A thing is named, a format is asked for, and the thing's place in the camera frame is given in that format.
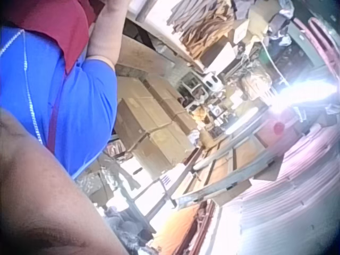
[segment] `blue shirt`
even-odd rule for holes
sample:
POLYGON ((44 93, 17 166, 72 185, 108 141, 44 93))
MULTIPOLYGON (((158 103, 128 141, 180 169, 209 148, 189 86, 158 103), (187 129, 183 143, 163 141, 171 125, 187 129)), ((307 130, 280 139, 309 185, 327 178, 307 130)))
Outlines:
MULTIPOLYGON (((0 49, 18 31, 18 28, 2 27, 0 49)), ((38 137, 30 110, 30 95, 38 132, 45 146, 52 109, 61 93, 55 157, 73 178, 104 149, 111 136, 117 108, 116 75, 106 63, 80 58, 65 75, 65 61, 57 44, 25 31, 2 54, 0 79, 0 106, 38 137), (24 52, 27 53, 27 82, 24 52)))

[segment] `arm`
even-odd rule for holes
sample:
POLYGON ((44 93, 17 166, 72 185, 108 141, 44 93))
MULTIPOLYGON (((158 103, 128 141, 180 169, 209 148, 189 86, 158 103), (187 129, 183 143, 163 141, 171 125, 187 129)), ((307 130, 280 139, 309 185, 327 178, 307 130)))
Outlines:
POLYGON ((19 254, 126 255, 53 155, 0 109, 1 238, 19 254))
POLYGON ((121 50, 122 33, 130 0, 107 0, 89 41, 87 57, 114 69, 121 50))

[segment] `box stack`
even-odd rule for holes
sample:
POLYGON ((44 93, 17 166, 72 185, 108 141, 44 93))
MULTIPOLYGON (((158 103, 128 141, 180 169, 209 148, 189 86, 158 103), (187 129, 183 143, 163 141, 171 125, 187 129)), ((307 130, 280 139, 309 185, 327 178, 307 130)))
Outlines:
POLYGON ((177 101, 181 94, 168 81, 156 75, 148 75, 144 80, 144 85, 171 120, 176 122, 186 135, 197 129, 197 123, 177 101))
POLYGON ((117 97, 115 131, 153 179, 184 161, 194 150, 141 81, 118 77, 117 97))

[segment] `fluorescent light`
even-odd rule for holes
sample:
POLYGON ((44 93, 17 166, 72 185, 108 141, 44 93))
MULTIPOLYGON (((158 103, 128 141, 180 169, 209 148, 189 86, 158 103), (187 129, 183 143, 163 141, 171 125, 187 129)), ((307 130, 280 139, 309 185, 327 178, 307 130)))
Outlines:
POLYGON ((225 131, 225 133, 226 134, 234 133, 237 129, 239 129, 241 126, 247 123, 251 119, 251 117, 253 117, 258 111, 259 111, 259 108, 257 107, 251 108, 241 118, 239 118, 238 121, 236 121, 234 125, 229 127, 227 131, 225 131))
POLYGON ((283 89, 273 100, 272 110, 281 112, 291 105, 323 100, 336 93, 334 85, 324 81, 306 81, 283 89))

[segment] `necklace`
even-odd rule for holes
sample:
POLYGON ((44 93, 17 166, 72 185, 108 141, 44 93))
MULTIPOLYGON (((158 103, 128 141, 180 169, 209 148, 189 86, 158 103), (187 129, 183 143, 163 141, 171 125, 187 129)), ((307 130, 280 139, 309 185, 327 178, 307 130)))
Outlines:
POLYGON ((34 112, 33 108, 33 103, 31 99, 31 93, 28 85, 28 76, 27 76, 27 68, 28 68, 28 62, 27 62, 27 53, 26 53, 26 36, 25 36, 25 30, 20 29, 6 44, 5 46, 0 49, 0 57, 5 53, 5 51, 10 47, 10 45, 16 40, 16 38, 19 35, 23 35, 23 70, 24 70, 24 76, 25 76, 25 85, 26 85, 26 92, 27 92, 27 99, 29 103, 29 108, 30 108, 30 114, 33 122, 33 127, 35 130, 35 133, 37 135, 38 141, 42 144, 43 140, 41 139, 41 135, 39 132, 38 124, 37 124, 37 119, 36 119, 36 114, 34 112))

